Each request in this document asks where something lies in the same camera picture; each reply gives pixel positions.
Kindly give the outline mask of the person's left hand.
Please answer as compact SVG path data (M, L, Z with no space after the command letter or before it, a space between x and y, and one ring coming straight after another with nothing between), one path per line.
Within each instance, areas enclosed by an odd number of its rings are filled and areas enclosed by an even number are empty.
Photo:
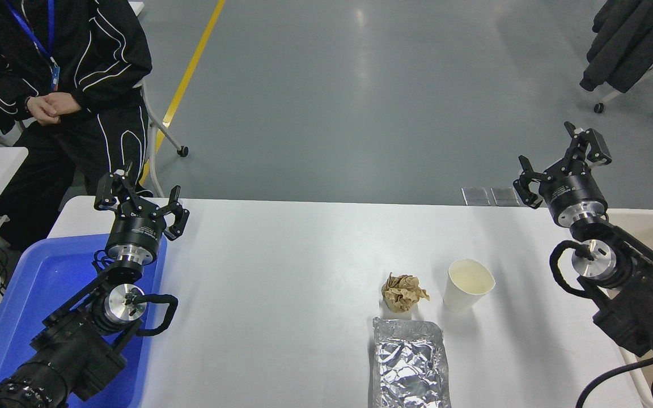
M81 105L74 99L74 96L67 92L55 91L44 95L46 112L54 118L63 114L74 114L82 111Z

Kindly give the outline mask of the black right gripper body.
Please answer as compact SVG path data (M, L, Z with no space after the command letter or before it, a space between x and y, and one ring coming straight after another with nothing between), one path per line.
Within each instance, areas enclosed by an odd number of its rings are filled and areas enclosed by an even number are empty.
M590 173L555 176L551 181L543 182L542 198L555 223L604 216L608 209L606 199Z

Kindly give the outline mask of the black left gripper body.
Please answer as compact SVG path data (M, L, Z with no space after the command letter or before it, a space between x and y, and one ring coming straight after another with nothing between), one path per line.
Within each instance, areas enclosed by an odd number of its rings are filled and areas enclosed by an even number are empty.
M165 229L165 219L151 212L116 211L105 252L118 261L154 262Z

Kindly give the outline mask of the person's right hand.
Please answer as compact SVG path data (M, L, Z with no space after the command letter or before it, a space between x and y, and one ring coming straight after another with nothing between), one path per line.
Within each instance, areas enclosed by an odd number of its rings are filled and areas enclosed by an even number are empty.
M44 96L29 96L26 99L26 108L31 116L42 126L51 126L61 123L60 115Z

